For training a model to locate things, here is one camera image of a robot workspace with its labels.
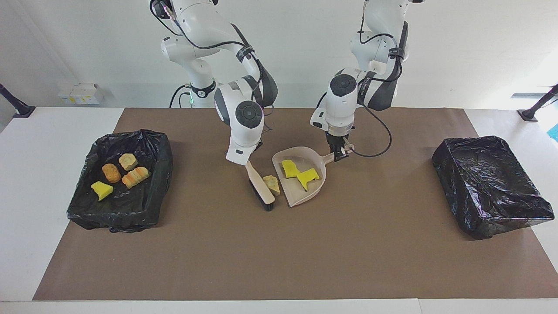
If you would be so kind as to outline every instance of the black trash bag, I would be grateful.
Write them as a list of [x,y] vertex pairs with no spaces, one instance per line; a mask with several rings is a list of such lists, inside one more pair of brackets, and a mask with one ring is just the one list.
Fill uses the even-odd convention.
[[[120,156],[132,153],[138,166],[151,173],[142,183],[126,188],[122,183],[110,183],[102,166],[116,165],[120,174],[125,171],[118,162]],[[172,151],[164,133],[149,130],[109,134],[98,139],[85,158],[74,197],[68,207],[68,219],[85,229],[109,228],[111,232],[133,233],[156,225],[163,198],[171,183]],[[97,181],[112,185],[114,191],[102,201],[91,185]]]
[[474,239],[554,219],[550,204],[499,137],[446,139],[432,161],[459,227]]

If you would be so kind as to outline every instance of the black pole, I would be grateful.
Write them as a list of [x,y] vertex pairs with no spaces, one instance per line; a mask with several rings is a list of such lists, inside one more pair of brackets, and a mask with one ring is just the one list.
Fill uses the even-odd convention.
[[13,115],[14,118],[28,118],[33,110],[35,110],[35,106],[28,106],[25,102],[20,101],[2,84],[0,84],[0,94],[16,109],[16,114]]
[[535,112],[542,108],[547,102],[551,99],[556,97],[558,94],[558,84],[555,85],[546,95],[542,96],[541,100],[539,100],[536,105],[534,105],[531,109],[528,110],[518,110],[517,112],[523,118],[523,120],[527,122],[537,122],[538,120],[535,119]]

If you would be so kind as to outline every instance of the beige dustpan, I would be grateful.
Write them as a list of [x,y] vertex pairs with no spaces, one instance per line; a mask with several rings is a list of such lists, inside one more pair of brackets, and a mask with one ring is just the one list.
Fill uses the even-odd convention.
[[[300,184],[297,178],[286,178],[281,162],[287,159],[294,161],[298,170],[301,172],[311,168],[316,169],[318,172],[320,179],[308,183],[308,192],[304,190],[302,184]],[[273,166],[275,167],[275,171],[277,172],[277,176],[281,181],[283,192],[287,197],[287,202],[290,207],[300,205],[310,200],[312,197],[315,197],[320,192],[321,187],[325,182],[325,166],[331,163],[334,159],[335,154],[333,153],[327,156],[320,156],[320,154],[308,147],[289,148],[287,150],[280,151],[273,156],[271,160],[273,162]]]

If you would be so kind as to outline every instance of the brown table surface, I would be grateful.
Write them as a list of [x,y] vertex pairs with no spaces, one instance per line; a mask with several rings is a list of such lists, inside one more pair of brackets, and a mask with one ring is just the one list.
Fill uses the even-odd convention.
[[[325,155],[312,110],[276,110],[252,157]],[[172,185],[157,227],[136,234],[69,223],[35,300],[555,298],[558,275],[531,229],[473,241],[458,228],[431,164],[447,137],[474,137],[463,110],[393,108],[384,156],[328,166],[320,194],[265,212],[243,167],[225,160],[230,131],[215,110],[126,109],[115,132],[167,133]],[[381,151],[387,135],[359,111],[351,140]]]

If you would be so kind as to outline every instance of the white robotic arm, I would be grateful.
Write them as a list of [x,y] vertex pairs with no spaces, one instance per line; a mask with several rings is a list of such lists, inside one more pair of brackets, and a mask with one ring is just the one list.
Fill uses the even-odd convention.
[[407,58],[408,2],[424,0],[365,0],[364,22],[372,31],[361,30],[351,39],[351,52],[359,69],[345,68],[330,82],[323,103],[318,104],[310,124],[326,132],[335,161],[348,156],[345,151],[357,105],[376,111],[391,107],[397,79]]
[[[171,31],[177,35],[163,40],[163,54],[187,71],[194,105],[214,105],[221,120],[230,126],[227,159],[246,165],[251,153],[261,144],[263,108],[273,105],[277,85],[240,30],[215,10],[215,3],[211,0],[151,0],[151,7],[159,19],[172,21]],[[199,58],[221,49],[234,53],[248,75],[219,84],[209,64]]]

